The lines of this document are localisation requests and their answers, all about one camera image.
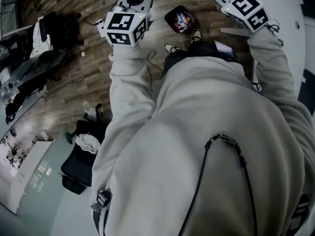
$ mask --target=hoodie sleeve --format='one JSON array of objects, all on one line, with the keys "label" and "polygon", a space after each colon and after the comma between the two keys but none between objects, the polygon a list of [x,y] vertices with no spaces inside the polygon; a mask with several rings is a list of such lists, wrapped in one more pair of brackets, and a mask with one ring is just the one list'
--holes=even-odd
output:
[{"label": "hoodie sleeve", "polygon": [[109,179],[117,158],[122,150],[151,118],[155,107],[149,96],[148,84],[142,76],[146,72],[146,62],[140,47],[115,47],[110,78],[110,103],[113,114],[108,125],[105,139],[97,153],[92,169],[91,204],[97,195],[109,188]]},{"label": "hoodie sleeve", "polygon": [[280,109],[304,152],[304,192],[314,193],[315,136],[312,117],[308,109],[297,101],[286,55],[277,36],[267,28],[255,33],[248,44],[253,58],[258,61],[256,74],[262,87],[261,94]]}]

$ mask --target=black office chair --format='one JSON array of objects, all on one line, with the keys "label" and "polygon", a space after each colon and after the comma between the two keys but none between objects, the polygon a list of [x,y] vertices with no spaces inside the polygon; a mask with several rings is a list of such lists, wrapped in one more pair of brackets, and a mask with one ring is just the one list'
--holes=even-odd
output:
[{"label": "black office chair", "polygon": [[[93,135],[99,143],[102,143],[105,137],[105,131],[108,124],[102,123],[100,120],[101,105],[98,104],[96,107],[96,118],[97,121],[91,120],[85,115],[84,120],[77,121],[77,128],[72,134],[67,133],[67,141],[72,144],[72,140],[75,135],[90,134]],[[63,180],[63,186],[69,191],[81,194],[85,189],[85,186],[91,186],[92,184],[92,166],[95,161],[96,154],[84,151],[80,146],[75,144],[71,155],[61,166],[62,173],[65,174],[65,182]]]},{"label": "black office chair", "polygon": [[39,20],[39,30],[42,42],[45,42],[47,35],[50,35],[51,44],[54,50],[62,48],[71,49],[75,45],[83,45],[84,41],[79,40],[80,13],[69,15],[57,15],[51,12]]}]

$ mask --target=person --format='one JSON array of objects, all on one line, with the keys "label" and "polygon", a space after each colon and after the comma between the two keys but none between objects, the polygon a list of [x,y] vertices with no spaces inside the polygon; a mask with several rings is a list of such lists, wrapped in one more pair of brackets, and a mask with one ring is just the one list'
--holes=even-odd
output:
[{"label": "person", "polygon": [[263,27],[248,44],[260,92],[196,30],[187,52],[165,45],[152,97],[139,45],[114,47],[113,118],[93,166],[100,235],[293,235],[309,218],[311,115],[278,38]]}]

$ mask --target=drawstring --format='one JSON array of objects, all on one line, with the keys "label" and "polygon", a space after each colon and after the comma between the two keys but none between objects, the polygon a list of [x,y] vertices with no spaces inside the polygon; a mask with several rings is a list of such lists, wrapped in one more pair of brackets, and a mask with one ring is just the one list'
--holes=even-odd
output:
[{"label": "drawstring", "polygon": [[183,235],[185,226],[186,226],[186,224],[188,222],[191,210],[193,208],[193,205],[194,205],[194,203],[196,201],[196,198],[197,198],[197,195],[198,195],[198,191],[199,191],[199,188],[200,188],[202,175],[203,175],[203,171],[204,171],[204,168],[205,168],[206,158],[207,158],[207,154],[208,154],[209,148],[210,148],[212,142],[214,142],[217,139],[220,139],[225,144],[229,145],[230,147],[233,147],[236,150],[237,155],[239,156],[241,167],[244,169],[244,172],[245,172],[246,181],[247,181],[247,185],[248,185],[248,190],[249,190],[250,198],[251,198],[252,217],[253,217],[253,223],[254,223],[254,236],[257,236],[257,219],[256,219],[255,203],[254,203],[254,198],[253,198],[253,194],[252,194],[252,186],[251,186],[250,178],[249,178],[249,175],[248,175],[248,172],[247,172],[247,168],[246,168],[246,161],[245,161],[245,159],[244,159],[244,157],[242,155],[241,149],[238,146],[237,142],[235,140],[233,140],[232,138],[226,136],[226,135],[220,135],[220,134],[218,134],[218,135],[214,136],[213,138],[211,138],[205,145],[205,149],[206,150],[205,150],[205,154],[204,154],[202,165],[201,165],[201,170],[200,170],[200,174],[199,174],[197,187],[196,187],[195,193],[193,195],[191,204],[189,206],[188,212],[186,214],[185,220],[184,220],[183,225],[181,227],[181,230],[178,233],[178,236],[182,236]]}]

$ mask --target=black drawstring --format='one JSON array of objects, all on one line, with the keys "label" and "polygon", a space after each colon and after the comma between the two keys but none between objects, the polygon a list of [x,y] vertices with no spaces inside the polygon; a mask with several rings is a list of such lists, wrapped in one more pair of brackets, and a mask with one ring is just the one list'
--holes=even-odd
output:
[{"label": "black drawstring", "polygon": [[189,206],[189,209],[188,209],[188,212],[186,214],[186,217],[185,217],[185,220],[183,222],[183,225],[181,227],[181,230],[179,231],[178,233],[178,236],[182,236],[183,235],[183,232],[184,232],[184,229],[185,229],[185,226],[188,222],[188,219],[189,219],[189,216],[190,216],[190,213],[191,213],[191,210],[193,208],[193,205],[196,201],[196,198],[197,198],[197,195],[198,195],[198,191],[199,191],[199,188],[200,188],[200,184],[201,184],[201,180],[202,180],[202,175],[203,175],[203,171],[204,171],[204,168],[205,168],[205,164],[206,164],[206,158],[207,158],[207,154],[208,154],[208,151],[209,151],[209,148],[212,144],[212,142],[214,142],[215,140],[217,139],[220,139],[222,142],[224,142],[225,144],[228,144],[230,147],[233,147],[235,150],[236,150],[236,153],[238,154],[239,156],[239,159],[240,159],[240,163],[241,163],[241,167],[244,169],[244,172],[245,172],[245,176],[246,176],[246,181],[247,181],[247,185],[248,185],[248,189],[249,189],[249,193],[250,193],[250,198],[251,198],[251,204],[252,204],[252,217],[253,217],[253,223],[254,223],[254,236],[257,236],[257,219],[256,219],[256,211],[255,211],[255,203],[254,203],[254,198],[253,198],[253,194],[252,194],[252,186],[251,186],[251,182],[250,182],[250,177],[248,175],[248,172],[247,172],[247,168],[246,168],[246,161],[242,155],[242,152],[241,152],[241,149],[240,147],[238,146],[237,142],[235,140],[233,140],[232,138],[226,136],[226,135],[216,135],[214,136],[213,138],[211,138],[207,144],[205,145],[205,154],[203,156],[203,161],[202,161],[202,165],[201,165],[201,170],[200,170],[200,174],[199,174],[199,179],[198,179],[198,183],[197,183],[197,187],[196,187],[196,190],[195,190],[195,193],[193,195],[193,198],[192,198],[192,201],[191,201],[191,204]]},{"label": "black drawstring", "polygon": [[[270,25],[270,24],[266,24],[266,27],[268,30],[270,30],[272,32],[272,34],[274,35],[274,32],[279,33],[280,31],[280,26],[279,26],[279,22],[277,21],[277,25]],[[278,41],[280,42],[281,46],[284,46],[284,42],[282,39],[278,38]]]}]

